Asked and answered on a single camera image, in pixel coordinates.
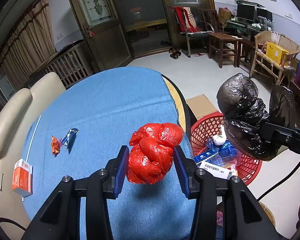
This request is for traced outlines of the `white long medicine box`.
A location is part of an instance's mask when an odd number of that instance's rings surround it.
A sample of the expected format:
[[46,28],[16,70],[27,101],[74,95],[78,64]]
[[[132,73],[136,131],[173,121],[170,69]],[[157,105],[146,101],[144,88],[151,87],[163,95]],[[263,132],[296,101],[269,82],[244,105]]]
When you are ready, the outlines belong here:
[[229,169],[202,161],[199,168],[204,169],[216,178],[229,180],[232,177],[232,172]]

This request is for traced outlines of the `blue white medicine box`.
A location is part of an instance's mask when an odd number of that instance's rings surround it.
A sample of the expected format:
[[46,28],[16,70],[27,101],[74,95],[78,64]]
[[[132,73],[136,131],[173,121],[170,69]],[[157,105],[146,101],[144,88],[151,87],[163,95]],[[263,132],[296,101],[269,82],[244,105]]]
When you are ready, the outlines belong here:
[[194,158],[194,162],[199,165],[202,161],[214,164],[218,159],[218,151],[214,149],[203,149]]

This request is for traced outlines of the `blue plastic bag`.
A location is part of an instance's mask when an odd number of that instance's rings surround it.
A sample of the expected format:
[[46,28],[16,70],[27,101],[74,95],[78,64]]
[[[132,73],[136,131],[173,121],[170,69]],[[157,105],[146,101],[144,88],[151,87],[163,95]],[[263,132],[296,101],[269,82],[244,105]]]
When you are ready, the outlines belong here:
[[213,139],[209,138],[206,144],[207,148],[214,149],[218,151],[218,154],[221,158],[234,156],[237,154],[237,149],[231,144],[231,142],[227,139],[225,144],[222,146],[216,146],[213,143]]

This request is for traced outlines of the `white plastic bag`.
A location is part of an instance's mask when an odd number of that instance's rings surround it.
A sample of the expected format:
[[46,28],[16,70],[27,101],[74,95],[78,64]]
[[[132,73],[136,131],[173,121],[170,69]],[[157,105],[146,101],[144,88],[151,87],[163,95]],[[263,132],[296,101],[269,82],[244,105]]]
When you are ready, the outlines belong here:
[[220,131],[218,134],[214,135],[212,137],[213,139],[213,143],[216,145],[216,146],[222,146],[225,144],[226,140],[227,140],[227,137],[226,137],[226,133],[225,133],[225,129],[224,129],[224,126],[221,125],[220,126]]

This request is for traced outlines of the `red plastic bag ball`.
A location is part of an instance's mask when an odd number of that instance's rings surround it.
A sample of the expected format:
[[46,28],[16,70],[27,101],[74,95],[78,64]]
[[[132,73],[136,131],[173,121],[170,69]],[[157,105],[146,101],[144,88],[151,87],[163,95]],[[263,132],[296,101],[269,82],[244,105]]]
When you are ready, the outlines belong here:
[[173,149],[183,139],[174,123],[148,123],[132,134],[126,177],[134,184],[155,184],[166,176],[173,162]]

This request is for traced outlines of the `black plastic bag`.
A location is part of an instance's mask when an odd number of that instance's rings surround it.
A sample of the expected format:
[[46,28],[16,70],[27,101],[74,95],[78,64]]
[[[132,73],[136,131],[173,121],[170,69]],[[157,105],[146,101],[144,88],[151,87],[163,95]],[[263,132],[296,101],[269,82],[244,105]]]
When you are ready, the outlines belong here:
[[230,141],[244,154],[262,161],[270,161],[280,154],[281,145],[261,138],[261,126],[269,122],[293,129],[295,127],[295,100],[293,92],[273,85],[269,111],[258,97],[257,85],[238,73],[227,79],[217,93],[219,109],[224,116],[224,129]]

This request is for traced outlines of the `blue foil snack wrapper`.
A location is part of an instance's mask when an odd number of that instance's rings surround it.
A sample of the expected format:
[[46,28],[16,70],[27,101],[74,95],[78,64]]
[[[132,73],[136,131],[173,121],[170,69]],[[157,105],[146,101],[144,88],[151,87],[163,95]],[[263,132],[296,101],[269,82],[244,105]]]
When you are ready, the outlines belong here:
[[63,146],[66,146],[67,148],[69,148],[70,143],[73,141],[73,139],[74,139],[75,135],[77,134],[77,132],[78,132],[77,128],[69,129],[66,136],[61,140],[61,144]]

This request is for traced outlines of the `orange wrapper bundle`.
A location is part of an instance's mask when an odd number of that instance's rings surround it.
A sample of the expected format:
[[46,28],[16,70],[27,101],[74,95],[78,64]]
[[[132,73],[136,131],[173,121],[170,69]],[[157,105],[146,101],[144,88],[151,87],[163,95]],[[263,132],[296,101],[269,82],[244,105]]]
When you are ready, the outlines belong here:
[[60,141],[54,136],[52,136],[51,139],[51,148],[54,156],[57,156],[60,153]]

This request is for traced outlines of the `red yellow medicine box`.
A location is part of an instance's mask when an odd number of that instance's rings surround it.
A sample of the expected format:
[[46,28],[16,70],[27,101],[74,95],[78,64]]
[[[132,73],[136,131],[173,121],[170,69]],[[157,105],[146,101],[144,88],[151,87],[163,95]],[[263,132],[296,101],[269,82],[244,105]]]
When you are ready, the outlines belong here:
[[237,165],[235,163],[225,163],[223,168],[230,170],[233,176],[238,176]]

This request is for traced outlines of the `white thin stick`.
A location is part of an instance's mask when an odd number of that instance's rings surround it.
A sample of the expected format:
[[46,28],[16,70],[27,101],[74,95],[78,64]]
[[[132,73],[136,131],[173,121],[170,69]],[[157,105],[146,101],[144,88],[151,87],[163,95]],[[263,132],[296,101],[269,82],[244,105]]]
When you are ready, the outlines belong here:
[[30,140],[30,143],[29,143],[29,147],[28,147],[28,150],[27,150],[26,162],[29,162],[29,155],[30,155],[31,146],[32,146],[33,139],[34,139],[34,136],[36,134],[36,131],[37,131],[37,128],[38,128],[38,125],[40,123],[41,118],[42,118],[42,115],[39,116],[39,118],[37,120],[37,123],[36,123],[36,126],[35,126],[35,128],[33,130],[32,137],[31,137],[31,140]]

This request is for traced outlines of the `cream leather sofa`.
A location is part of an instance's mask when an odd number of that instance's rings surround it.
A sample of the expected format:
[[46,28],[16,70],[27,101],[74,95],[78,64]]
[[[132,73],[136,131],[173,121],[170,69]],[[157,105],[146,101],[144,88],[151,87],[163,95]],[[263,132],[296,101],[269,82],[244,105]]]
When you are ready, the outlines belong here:
[[12,190],[13,168],[21,158],[30,126],[58,98],[65,87],[54,72],[30,89],[16,92],[0,112],[0,217],[27,227],[30,219],[21,196]]

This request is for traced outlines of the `wooden crib railing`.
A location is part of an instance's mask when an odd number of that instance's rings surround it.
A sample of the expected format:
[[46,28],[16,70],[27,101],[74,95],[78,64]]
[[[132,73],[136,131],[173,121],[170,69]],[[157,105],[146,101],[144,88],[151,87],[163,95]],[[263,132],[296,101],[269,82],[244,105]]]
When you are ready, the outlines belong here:
[[54,72],[66,89],[93,75],[92,58],[85,40],[67,44],[60,51],[43,62],[29,77],[27,87],[31,88],[44,75]]

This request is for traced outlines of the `computer monitor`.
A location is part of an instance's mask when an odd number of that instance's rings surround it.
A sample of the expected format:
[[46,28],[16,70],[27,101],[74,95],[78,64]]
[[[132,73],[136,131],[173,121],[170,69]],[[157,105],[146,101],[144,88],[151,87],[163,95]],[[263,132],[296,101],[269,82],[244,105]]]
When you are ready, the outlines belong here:
[[248,4],[237,4],[237,17],[242,22],[249,24],[254,23],[255,20],[255,7]]

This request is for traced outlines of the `beige striped curtain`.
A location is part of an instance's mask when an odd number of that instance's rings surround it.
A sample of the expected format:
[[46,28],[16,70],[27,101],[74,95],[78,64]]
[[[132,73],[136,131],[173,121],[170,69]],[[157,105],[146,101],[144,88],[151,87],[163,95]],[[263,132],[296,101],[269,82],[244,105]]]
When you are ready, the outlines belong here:
[[19,90],[56,48],[48,0],[35,0],[18,18],[0,47],[0,73]]

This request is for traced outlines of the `open glass panel door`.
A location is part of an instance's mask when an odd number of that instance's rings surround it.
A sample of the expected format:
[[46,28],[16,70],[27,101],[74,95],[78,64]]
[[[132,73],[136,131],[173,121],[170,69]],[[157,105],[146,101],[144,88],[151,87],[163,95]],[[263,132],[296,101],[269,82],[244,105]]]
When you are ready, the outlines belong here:
[[96,62],[96,72],[133,61],[114,0],[69,0],[69,3]]

